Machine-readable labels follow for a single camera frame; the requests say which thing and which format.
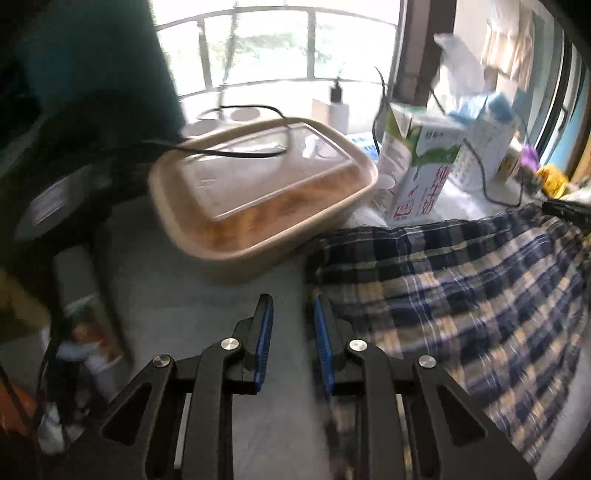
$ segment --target blue gripper pad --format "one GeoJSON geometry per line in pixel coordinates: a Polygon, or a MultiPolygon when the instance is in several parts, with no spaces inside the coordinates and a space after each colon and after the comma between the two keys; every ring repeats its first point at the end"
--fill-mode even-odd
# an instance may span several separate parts
{"type": "Polygon", "coordinates": [[[269,346],[271,344],[271,330],[273,328],[273,300],[271,296],[265,304],[265,311],[262,316],[261,333],[259,334],[256,343],[255,360],[256,371],[254,376],[254,383],[257,392],[261,391],[261,387],[265,382],[265,374],[267,373],[267,360],[269,360],[269,346]]]}
{"type": "Polygon", "coordinates": [[[329,335],[326,331],[326,322],[324,313],[320,304],[320,298],[314,299],[314,327],[316,328],[316,345],[318,347],[318,356],[320,359],[320,369],[322,371],[322,380],[328,395],[332,395],[335,387],[335,378],[333,376],[333,357],[330,349],[329,335]]]}

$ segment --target white and green carton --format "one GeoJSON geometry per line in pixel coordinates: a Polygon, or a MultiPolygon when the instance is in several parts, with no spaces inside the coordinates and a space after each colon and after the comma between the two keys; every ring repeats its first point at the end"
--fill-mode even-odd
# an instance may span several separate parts
{"type": "Polygon", "coordinates": [[[465,127],[449,117],[421,107],[390,105],[374,197],[389,225],[427,220],[464,136],[465,127]]]}

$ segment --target clear plastic lid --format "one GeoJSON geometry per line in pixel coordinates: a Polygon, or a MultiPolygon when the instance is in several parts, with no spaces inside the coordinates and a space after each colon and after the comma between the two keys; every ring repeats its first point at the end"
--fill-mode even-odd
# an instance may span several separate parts
{"type": "MultiPolygon", "coordinates": [[[[273,151],[287,145],[284,127],[217,145],[216,150],[273,151]]],[[[180,173],[202,214],[220,221],[344,169],[355,161],[307,124],[291,127],[291,148],[271,158],[192,155],[179,163],[180,173]]]]}

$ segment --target sticker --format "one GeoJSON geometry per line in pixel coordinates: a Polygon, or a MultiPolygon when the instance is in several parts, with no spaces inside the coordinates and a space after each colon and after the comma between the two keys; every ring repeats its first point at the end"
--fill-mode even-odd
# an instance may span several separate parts
{"type": "Polygon", "coordinates": [[[54,183],[31,202],[33,224],[38,225],[66,204],[66,179],[54,183]]]}

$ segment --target checkered fabric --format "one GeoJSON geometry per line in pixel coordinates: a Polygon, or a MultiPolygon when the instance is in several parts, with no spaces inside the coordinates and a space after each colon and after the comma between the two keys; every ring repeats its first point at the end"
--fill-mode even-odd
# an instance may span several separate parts
{"type": "MultiPolygon", "coordinates": [[[[534,204],[477,221],[340,230],[309,245],[307,282],[359,337],[442,362],[535,464],[588,323],[583,240],[534,204]]],[[[337,399],[329,409],[332,456],[348,462],[353,413],[337,399]]]]}

